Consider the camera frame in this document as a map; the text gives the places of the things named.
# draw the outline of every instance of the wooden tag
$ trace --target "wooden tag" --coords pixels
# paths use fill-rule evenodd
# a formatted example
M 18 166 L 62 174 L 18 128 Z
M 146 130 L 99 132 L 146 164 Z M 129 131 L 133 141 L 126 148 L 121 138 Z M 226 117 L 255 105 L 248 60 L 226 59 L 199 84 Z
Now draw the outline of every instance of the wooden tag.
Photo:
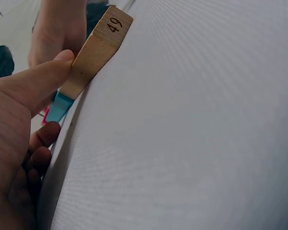
M 110 6 L 98 22 L 72 64 L 71 77 L 59 90 L 75 100 L 123 42 L 133 19 Z

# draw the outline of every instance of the white fabric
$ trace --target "white fabric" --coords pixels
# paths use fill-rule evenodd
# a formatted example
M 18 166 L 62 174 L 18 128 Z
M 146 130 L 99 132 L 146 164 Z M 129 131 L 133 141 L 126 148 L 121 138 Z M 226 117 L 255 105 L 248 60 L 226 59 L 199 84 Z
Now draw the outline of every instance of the white fabric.
M 288 0 L 129 13 L 47 173 L 39 224 L 288 230 Z

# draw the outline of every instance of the hand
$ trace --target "hand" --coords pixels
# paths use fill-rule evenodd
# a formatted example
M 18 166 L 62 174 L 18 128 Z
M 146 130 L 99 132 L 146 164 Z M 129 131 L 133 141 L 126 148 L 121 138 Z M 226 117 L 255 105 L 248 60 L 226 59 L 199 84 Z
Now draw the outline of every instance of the hand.
M 77 55 L 86 39 L 86 0 L 43 0 L 33 30 L 29 67 L 70 49 Z
M 30 137 L 31 117 L 71 74 L 73 60 L 73 53 L 66 50 L 54 61 L 0 78 L 0 230 L 36 227 L 41 176 L 60 126 L 50 122 Z

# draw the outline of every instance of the number 49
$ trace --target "number 49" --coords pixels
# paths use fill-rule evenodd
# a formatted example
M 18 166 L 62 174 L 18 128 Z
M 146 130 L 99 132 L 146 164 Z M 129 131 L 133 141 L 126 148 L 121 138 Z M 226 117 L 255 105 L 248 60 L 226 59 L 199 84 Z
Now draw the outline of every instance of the number 49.
M 121 24 L 121 22 L 116 19 L 116 18 L 110 18 L 111 23 L 113 23 L 114 25 L 119 25 L 120 28 L 123 28 L 123 25 Z M 107 24 L 107 26 L 110 28 L 110 30 L 115 33 L 116 31 L 119 32 L 119 30 L 117 29 L 117 27 L 112 26 L 111 24 Z

